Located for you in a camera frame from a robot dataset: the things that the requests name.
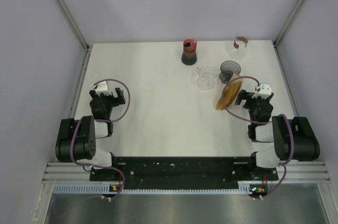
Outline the clear glass dripper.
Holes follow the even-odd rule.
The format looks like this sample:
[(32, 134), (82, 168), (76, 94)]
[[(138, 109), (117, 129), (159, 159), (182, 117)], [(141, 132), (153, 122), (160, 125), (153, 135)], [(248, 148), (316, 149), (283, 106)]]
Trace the clear glass dripper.
[(191, 81), (201, 91), (210, 91), (217, 85), (217, 75), (212, 67), (200, 66), (193, 71)]

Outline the glass beaker with brown band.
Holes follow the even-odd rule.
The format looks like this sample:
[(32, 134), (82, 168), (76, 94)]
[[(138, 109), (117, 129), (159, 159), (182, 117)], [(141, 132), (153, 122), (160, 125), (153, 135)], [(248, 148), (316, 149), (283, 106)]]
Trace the glass beaker with brown band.
[(232, 46), (230, 47), (229, 54), (234, 60), (242, 59), (246, 54), (248, 39), (244, 36), (236, 36)]

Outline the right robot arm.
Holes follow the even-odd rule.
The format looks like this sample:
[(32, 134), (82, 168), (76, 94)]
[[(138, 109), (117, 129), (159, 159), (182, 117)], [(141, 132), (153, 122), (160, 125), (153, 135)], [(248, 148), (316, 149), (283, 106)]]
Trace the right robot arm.
[(248, 137), (252, 142), (271, 143), (269, 148), (253, 153), (256, 161), (247, 165), (247, 174), (257, 180), (266, 169), (286, 165), (292, 160), (307, 162), (319, 158), (320, 145), (306, 117), (288, 119), (284, 115), (273, 116), (274, 110), (268, 97), (241, 90), (235, 104), (244, 101), (243, 108), (249, 113)]

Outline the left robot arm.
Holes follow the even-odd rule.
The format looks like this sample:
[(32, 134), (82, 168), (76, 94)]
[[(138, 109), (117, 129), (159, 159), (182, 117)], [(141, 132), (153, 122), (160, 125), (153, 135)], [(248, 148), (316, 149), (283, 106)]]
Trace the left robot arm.
[(120, 168), (114, 164), (113, 153), (101, 150), (96, 144), (96, 140), (113, 133), (114, 125), (107, 121), (112, 109), (126, 103), (123, 90), (116, 88), (115, 92), (114, 96), (107, 88), (89, 91), (92, 114), (79, 120), (61, 120), (55, 146), (58, 161), (102, 166), (101, 173), (109, 180), (119, 176)]

